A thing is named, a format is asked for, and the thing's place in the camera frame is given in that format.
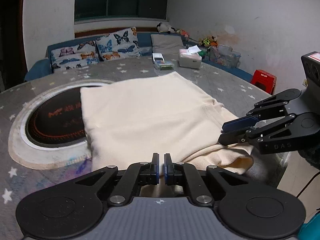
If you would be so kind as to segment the cream garment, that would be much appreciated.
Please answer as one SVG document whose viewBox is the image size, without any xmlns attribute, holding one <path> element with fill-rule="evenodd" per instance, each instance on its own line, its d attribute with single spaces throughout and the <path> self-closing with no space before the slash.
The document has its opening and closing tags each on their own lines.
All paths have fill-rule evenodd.
<svg viewBox="0 0 320 240">
<path fill-rule="evenodd" d="M 216 165 L 243 174 L 253 165 L 251 145 L 218 142 L 235 115 L 177 72 L 83 87 L 80 94 L 92 170 L 125 170 L 154 153 L 199 170 Z"/>
</svg>

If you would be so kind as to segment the red plastic stool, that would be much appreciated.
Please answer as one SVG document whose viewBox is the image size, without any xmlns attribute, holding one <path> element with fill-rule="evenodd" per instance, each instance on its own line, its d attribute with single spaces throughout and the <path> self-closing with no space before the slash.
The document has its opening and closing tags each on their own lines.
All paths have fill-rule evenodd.
<svg viewBox="0 0 320 240">
<path fill-rule="evenodd" d="M 277 77 L 262 70 L 257 69 L 251 79 L 251 84 L 273 95 L 276 86 Z"/>
</svg>

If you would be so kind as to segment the clear plastic storage bin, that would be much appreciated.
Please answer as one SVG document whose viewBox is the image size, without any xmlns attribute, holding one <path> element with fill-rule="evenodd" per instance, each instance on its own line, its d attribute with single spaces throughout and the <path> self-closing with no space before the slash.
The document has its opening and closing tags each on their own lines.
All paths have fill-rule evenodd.
<svg viewBox="0 0 320 240">
<path fill-rule="evenodd" d="M 213 61 L 216 64 L 227 68 L 236 68 L 241 58 L 241 54 L 233 50 L 230 46 L 220 44 L 217 47 L 212 46 L 210 48 L 209 57 L 210 61 Z"/>
</svg>

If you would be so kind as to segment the white tissue box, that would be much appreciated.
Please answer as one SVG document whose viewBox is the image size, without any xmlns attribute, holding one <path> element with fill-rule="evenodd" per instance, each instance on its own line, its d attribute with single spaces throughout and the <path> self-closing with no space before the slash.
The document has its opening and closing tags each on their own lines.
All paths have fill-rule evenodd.
<svg viewBox="0 0 320 240">
<path fill-rule="evenodd" d="M 201 49 L 195 45 L 188 49 L 180 49 L 178 63 L 180 67 L 190 69 L 200 69 L 202 57 L 198 54 Z"/>
</svg>

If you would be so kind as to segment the yellow black toy car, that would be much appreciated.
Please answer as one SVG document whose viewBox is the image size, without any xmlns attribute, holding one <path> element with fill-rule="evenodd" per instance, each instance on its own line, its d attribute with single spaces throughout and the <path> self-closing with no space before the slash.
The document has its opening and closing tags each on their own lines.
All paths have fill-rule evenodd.
<svg viewBox="0 0 320 240">
<path fill-rule="evenodd" d="M 199 46 L 206 47 L 206 48 L 217 47 L 218 46 L 217 38 L 215 36 L 209 36 L 209 37 L 200 39 Z"/>
</svg>

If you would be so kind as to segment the round built-in induction cooker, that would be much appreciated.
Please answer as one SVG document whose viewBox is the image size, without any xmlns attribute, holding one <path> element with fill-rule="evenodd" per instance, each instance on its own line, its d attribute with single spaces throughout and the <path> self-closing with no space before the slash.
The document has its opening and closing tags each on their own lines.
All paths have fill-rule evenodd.
<svg viewBox="0 0 320 240">
<path fill-rule="evenodd" d="M 82 120 L 80 89 L 110 80 L 79 80 L 46 90 L 30 100 L 9 132 L 8 154 L 34 170 L 50 170 L 91 158 Z"/>
</svg>

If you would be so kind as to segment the clear box colourful items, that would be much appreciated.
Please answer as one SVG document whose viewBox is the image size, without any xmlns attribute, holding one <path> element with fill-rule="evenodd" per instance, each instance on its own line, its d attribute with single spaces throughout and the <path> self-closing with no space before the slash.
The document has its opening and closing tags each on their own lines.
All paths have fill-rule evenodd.
<svg viewBox="0 0 320 240">
<path fill-rule="evenodd" d="M 173 70 L 175 64 L 171 61 L 157 60 L 155 61 L 155 68 L 159 70 Z"/>
</svg>

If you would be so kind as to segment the white remote control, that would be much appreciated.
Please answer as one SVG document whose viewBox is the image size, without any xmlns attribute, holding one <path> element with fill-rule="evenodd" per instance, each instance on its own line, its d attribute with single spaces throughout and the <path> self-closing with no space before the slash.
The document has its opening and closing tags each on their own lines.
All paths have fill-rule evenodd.
<svg viewBox="0 0 320 240">
<path fill-rule="evenodd" d="M 153 53 L 152 60 L 153 61 L 164 61 L 164 57 L 161 53 Z"/>
</svg>

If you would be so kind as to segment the grey plain cushion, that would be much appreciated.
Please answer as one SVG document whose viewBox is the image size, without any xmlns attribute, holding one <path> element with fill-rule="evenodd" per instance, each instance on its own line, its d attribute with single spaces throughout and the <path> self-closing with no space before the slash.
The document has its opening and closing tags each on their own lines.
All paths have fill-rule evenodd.
<svg viewBox="0 0 320 240">
<path fill-rule="evenodd" d="M 177 54 L 184 48 L 181 37 L 176 35 L 151 34 L 151 41 L 153 53 Z"/>
</svg>

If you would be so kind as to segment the black white plush toy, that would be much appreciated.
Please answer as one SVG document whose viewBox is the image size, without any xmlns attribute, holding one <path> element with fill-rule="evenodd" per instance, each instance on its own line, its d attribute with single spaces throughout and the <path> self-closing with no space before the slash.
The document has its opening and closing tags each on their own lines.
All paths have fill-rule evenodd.
<svg viewBox="0 0 320 240">
<path fill-rule="evenodd" d="M 168 23 L 160 22 L 159 24 L 157 24 L 156 28 L 159 33 L 167 33 L 167 34 L 176 33 L 176 29 L 173 28 Z"/>
</svg>

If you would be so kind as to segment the right butterfly print pillow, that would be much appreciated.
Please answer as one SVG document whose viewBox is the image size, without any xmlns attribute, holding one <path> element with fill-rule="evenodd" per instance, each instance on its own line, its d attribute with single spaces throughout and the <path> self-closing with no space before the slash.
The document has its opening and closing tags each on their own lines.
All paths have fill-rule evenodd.
<svg viewBox="0 0 320 240">
<path fill-rule="evenodd" d="M 142 55 L 135 27 L 101 36 L 96 39 L 95 43 L 103 61 L 127 59 Z"/>
</svg>

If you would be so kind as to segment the butterfly print pillow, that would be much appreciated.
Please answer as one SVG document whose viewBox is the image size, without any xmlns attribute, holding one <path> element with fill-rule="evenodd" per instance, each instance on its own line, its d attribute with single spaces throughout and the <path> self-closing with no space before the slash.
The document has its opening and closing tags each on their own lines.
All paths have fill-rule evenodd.
<svg viewBox="0 0 320 240">
<path fill-rule="evenodd" d="M 95 43 L 103 61 L 127 59 L 142 55 L 135 27 L 101 36 L 96 39 Z"/>
<path fill-rule="evenodd" d="M 100 62 L 95 41 L 80 42 L 74 46 L 56 48 L 50 52 L 53 72 L 84 68 Z"/>
</svg>

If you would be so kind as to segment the left butterfly print pillow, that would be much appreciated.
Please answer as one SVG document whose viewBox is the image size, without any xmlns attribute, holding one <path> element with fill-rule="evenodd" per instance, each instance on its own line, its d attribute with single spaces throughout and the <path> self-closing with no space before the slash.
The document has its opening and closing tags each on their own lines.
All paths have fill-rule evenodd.
<svg viewBox="0 0 320 240">
<path fill-rule="evenodd" d="M 80 42 L 74 46 L 56 48 L 50 52 L 53 72 L 84 68 L 100 62 L 95 41 Z"/>
</svg>

